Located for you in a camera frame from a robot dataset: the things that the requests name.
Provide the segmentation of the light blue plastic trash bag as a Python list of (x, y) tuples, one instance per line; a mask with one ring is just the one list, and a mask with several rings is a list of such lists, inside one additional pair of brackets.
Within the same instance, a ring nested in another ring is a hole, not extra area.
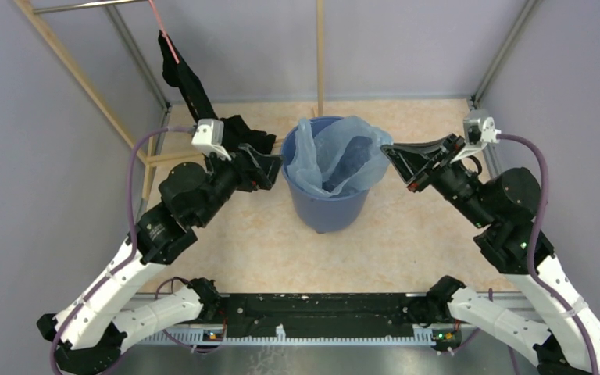
[(353, 195), (378, 184), (389, 167), (381, 148), (393, 143), (385, 130), (358, 116), (336, 120), (317, 133), (316, 123), (301, 119), (291, 145), (287, 175), (317, 198)]

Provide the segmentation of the blue plastic trash bin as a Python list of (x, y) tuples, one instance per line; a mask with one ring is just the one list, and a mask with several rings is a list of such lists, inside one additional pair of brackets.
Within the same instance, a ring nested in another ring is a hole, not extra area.
[[(328, 124), (341, 118), (344, 117), (319, 116), (308, 120), (316, 123), (315, 130), (313, 131), (315, 134)], [(317, 198), (304, 192), (296, 184), (292, 183), (287, 174), (287, 166), (289, 159), (295, 153), (295, 147), (291, 145), (291, 142), (295, 139), (294, 132), (297, 126), (298, 124), (288, 133), (280, 150), (284, 159), (282, 173), (288, 183), (295, 211), (298, 217), (318, 234), (343, 230), (351, 225), (362, 211), (370, 189), (348, 196)]]

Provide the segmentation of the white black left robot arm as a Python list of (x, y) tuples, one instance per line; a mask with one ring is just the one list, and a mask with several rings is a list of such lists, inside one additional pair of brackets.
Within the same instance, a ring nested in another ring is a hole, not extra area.
[(187, 281), (166, 297), (136, 309), (126, 304), (155, 275), (197, 240), (234, 192), (270, 190), (283, 165), (239, 145), (225, 159), (183, 162), (159, 185), (162, 200), (130, 225), (118, 252), (92, 284), (67, 308), (43, 315), (41, 335), (52, 344), (56, 374), (100, 374), (144, 338), (175, 324), (209, 323), (220, 316), (220, 295), (205, 278)]

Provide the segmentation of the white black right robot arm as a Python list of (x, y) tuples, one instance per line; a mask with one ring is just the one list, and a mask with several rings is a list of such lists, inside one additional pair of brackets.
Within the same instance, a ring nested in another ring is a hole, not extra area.
[(419, 144), (384, 145), (382, 152), (407, 189), (434, 188), (480, 233), (483, 257), (534, 307), (531, 320), (480, 296), (454, 277), (442, 277), (404, 310), (414, 324), (468, 323), (524, 357), (541, 374), (600, 374), (600, 320), (570, 282), (541, 231), (548, 168), (536, 153), (540, 177), (527, 168), (487, 182), (458, 159), (466, 141), (451, 134)]

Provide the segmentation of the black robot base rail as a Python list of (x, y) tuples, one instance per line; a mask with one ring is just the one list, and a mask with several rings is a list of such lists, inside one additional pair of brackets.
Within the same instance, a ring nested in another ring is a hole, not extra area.
[(422, 294), (230, 294), (216, 315), (143, 340), (196, 352), (226, 346), (428, 346), (455, 351), (462, 326)]

